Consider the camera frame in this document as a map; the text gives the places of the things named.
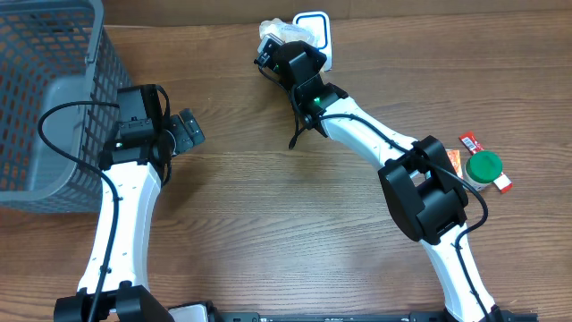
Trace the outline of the white snack wrapper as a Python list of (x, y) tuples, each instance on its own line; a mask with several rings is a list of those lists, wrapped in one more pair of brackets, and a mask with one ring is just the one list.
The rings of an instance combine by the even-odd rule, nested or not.
[(316, 46), (319, 40), (315, 33), (310, 29), (284, 22), (279, 18), (262, 21), (260, 23), (260, 38), (269, 34), (274, 34), (284, 43), (301, 40), (307, 42), (309, 45)]

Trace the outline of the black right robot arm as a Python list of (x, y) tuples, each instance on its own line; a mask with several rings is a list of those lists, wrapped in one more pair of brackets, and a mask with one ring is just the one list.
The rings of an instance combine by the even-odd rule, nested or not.
[(449, 320), (500, 321), (501, 310), (486, 291), (468, 235), (465, 208), (476, 190), (460, 179), (442, 143), (416, 140), (383, 125), (343, 89), (324, 83), (325, 54), (304, 41), (267, 37), (258, 70), (282, 88), (295, 114), (295, 134), (318, 131), (370, 163), (378, 174), (392, 220), (427, 253), (441, 284)]

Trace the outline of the white barcode scanner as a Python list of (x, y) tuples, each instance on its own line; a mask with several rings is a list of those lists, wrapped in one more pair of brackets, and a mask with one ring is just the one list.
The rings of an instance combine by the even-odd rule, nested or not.
[(309, 31), (312, 39), (308, 43), (325, 54), (326, 61), (322, 67), (323, 72), (332, 69), (332, 33), (329, 15), (323, 11), (298, 13), (293, 18), (293, 24)]

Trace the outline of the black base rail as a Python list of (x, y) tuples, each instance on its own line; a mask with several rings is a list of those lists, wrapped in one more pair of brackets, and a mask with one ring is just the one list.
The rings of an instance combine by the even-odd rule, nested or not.
[(211, 301), (186, 303), (167, 310), (176, 322), (445, 322), (454, 318), (441, 311), (411, 311), (382, 315), (267, 315), (258, 312), (224, 312)]

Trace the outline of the red snack bar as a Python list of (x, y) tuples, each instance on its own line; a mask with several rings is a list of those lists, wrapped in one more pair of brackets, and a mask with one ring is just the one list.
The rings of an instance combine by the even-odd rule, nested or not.
[[(461, 143), (468, 149), (468, 151), (470, 152), (471, 156), (474, 155), (475, 153), (482, 151), (482, 150), (486, 150), (482, 144), (476, 139), (474, 133), (472, 131), (468, 131), (464, 134), (462, 134), (459, 137), (459, 140), (461, 141)], [(491, 183), (493, 185), (495, 185), (497, 187), (497, 189), (501, 192), (501, 193), (506, 193), (508, 192), (512, 187), (513, 187), (513, 183), (510, 180), (510, 178), (508, 178), (508, 176), (503, 172), (501, 173), (501, 176), (498, 177), (493, 183)]]

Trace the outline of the orange white snack packet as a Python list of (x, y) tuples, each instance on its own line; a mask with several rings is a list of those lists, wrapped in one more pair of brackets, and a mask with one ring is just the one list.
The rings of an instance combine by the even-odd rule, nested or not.
[(455, 170), (457, 177), (463, 179), (463, 170), (462, 170), (462, 162), (460, 151), (457, 149), (447, 149), (446, 150), (448, 158)]

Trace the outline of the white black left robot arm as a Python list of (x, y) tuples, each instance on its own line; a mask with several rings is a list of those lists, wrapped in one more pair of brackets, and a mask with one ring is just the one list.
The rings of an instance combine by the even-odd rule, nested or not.
[(75, 295), (55, 304), (56, 321), (171, 321), (149, 291), (147, 253), (151, 219), (172, 160), (205, 140), (188, 109), (172, 114), (155, 84), (119, 89), (119, 113), (97, 165), (79, 161), (102, 181), (101, 208), (89, 263)]

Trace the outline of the green lid jar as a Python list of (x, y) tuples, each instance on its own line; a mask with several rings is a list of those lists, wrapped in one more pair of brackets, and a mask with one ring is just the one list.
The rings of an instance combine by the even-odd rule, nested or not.
[(463, 175), (476, 191), (481, 191), (501, 176), (503, 163), (500, 157), (489, 150), (472, 155), (463, 166)]

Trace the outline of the grey plastic mesh basket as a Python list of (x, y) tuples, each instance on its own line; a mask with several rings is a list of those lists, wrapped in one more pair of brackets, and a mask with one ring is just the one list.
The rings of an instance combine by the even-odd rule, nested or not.
[(132, 80), (98, 0), (1, 3), (1, 205), (36, 213), (97, 212), (97, 164)]

